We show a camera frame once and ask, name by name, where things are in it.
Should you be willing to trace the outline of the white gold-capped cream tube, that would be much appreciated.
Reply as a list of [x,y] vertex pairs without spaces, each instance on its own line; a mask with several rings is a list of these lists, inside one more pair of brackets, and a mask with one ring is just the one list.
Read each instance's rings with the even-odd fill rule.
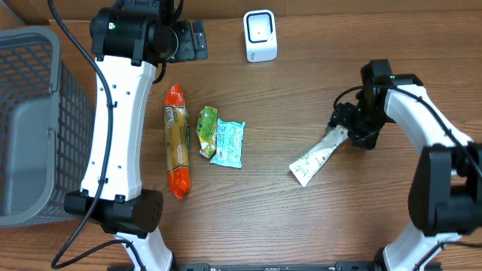
[[329,128],[313,148],[289,165],[289,169],[302,187],[328,162],[334,151],[348,139],[348,129],[338,125]]

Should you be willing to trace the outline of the green snack packet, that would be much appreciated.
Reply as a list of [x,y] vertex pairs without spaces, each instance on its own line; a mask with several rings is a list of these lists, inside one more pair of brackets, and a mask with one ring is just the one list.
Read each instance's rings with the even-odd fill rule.
[[217,109],[211,106],[205,106],[197,119],[196,134],[200,141],[200,154],[208,159],[216,151],[217,120]]

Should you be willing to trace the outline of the orange pasta package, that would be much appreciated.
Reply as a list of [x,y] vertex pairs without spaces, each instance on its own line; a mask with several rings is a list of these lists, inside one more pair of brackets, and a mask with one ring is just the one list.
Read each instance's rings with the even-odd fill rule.
[[169,189],[177,199],[183,199],[191,189],[191,143],[189,115],[179,84],[165,96],[164,123]]

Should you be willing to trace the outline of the teal snack packet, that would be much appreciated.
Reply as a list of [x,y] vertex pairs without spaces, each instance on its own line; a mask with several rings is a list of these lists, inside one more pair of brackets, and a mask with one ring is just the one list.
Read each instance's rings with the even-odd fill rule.
[[245,125],[245,122],[227,122],[218,118],[216,152],[210,163],[236,169],[242,168],[241,158]]

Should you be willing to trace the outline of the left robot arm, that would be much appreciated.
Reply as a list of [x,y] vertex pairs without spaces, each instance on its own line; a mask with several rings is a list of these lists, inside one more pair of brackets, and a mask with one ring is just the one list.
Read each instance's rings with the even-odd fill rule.
[[200,21],[181,20],[182,2],[115,2],[90,22],[84,57],[96,72],[96,114],[87,170],[64,209],[98,224],[127,250],[133,270],[174,270],[159,229],[163,195],[145,189],[140,148],[148,94],[170,62],[207,57]]

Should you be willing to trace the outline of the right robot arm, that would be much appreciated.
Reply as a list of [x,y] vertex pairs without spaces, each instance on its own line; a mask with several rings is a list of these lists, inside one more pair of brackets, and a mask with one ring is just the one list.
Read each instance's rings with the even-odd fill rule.
[[481,146],[430,100],[414,74],[393,74],[386,59],[361,68],[356,104],[334,100],[330,127],[346,129],[352,145],[371,150],[387,123],[397,124],[419,160],[407,199],[409,224],[375,255],[371,270],[440,270],[430,261],[481,226]]

